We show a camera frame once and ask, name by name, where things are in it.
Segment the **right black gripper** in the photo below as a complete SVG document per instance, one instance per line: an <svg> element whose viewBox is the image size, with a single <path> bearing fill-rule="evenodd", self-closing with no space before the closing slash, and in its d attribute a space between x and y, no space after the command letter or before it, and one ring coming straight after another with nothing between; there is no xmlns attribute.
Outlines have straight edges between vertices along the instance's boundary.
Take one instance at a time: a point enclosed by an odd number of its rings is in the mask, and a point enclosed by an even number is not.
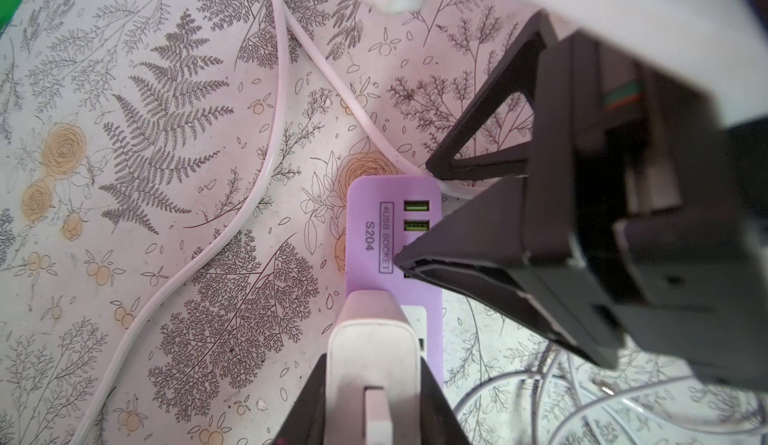
<svg viewBox="0 0 768 445"><path fill-rule="evenodd" d="M626 340L702 382L767 387L767 197L707 100L576 34L538 60L521 247L545 335Z"/></svg>

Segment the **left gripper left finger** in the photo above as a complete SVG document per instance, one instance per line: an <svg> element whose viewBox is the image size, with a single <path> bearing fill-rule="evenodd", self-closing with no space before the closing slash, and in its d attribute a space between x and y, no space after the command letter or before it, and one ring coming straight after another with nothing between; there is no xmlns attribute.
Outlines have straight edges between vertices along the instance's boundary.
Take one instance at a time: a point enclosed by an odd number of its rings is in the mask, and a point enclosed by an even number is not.
<svg viewBox="0 0 768 445"><path fill-rule="evenodd" d="M275 445L324 443L326 364L327 355L323 354L276 434Z"/></svg>

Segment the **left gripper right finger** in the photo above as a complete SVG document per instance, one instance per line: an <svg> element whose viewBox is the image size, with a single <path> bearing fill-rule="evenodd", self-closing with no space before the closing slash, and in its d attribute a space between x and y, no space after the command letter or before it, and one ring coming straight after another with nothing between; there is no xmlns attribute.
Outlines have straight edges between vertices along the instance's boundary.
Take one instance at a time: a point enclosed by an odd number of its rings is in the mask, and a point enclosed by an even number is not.
<svg viewBox="0 0 768 445"><path fill-rule="evenodd" d="M425 359L421 359L420 430L422 445L470 445Z"/></svg>

